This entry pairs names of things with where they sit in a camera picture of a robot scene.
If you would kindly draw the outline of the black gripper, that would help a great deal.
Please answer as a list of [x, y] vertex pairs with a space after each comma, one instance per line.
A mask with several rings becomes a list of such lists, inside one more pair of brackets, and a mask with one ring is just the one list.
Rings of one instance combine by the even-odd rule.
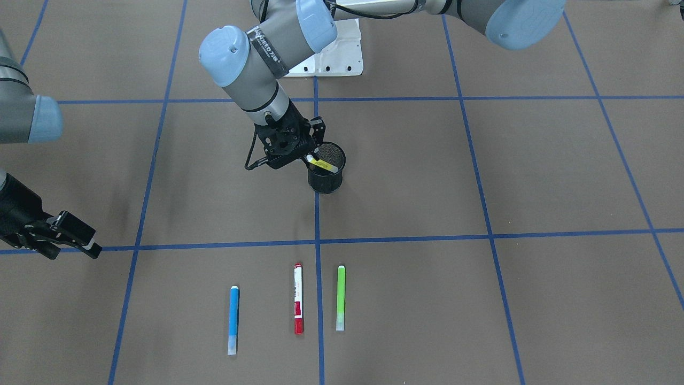
[[49, 260], [61, 253], [59, 244], [76, 248], [92, 259], [103, 248], [95, 242], [96, 230], [73, 213], [58, 216], [43, 210], [42, 199], [10, 174], [4, 174], [1, 190], [2, 241], [16, 249], [36, 251]]
[[322, 145], [325, 134], [322, 117], [305, 119], [291, 101], [280, 119], [275, 120], [268, 114], [264, 125], [254, 126], [254, 138], [259, 138], [265, 152], [264, 158], [254, 162], [254, 167], [265, 164], [279, 169], [295, 160], [306, 160], [307, 155]]

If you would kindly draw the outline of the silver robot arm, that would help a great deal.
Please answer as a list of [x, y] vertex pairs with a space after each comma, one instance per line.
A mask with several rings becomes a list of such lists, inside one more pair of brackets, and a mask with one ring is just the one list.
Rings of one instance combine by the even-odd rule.
[[[54, 98], [34, 94], [28, 75], [1, 35], [2, 144], [55, 141], [62, 135], [63, 118]], [[36, 251], [49, 260], [61, 247], [78, 249], [92, 259], [102, 251], [95, 229], [68, 211], [51, 215], [42, 199], [5, 170], [1, 172], [1, 237], [16, 249]]]
[[317, 158], [324, 124], [320, 117], [305, 119], [278, 81], [337, 39], [337, 20], [448, 15], [493, 44], [522, 50], [554, 29], [565, 6], [565, 1], [253, 1], [258, 24], [247, 31], [235, 25], [213, 30], [201, 42], [198, 60], [254, 123], [252, 140], [261, 141], [265, 155], [248, 158], [244, 167], [279, 169]]

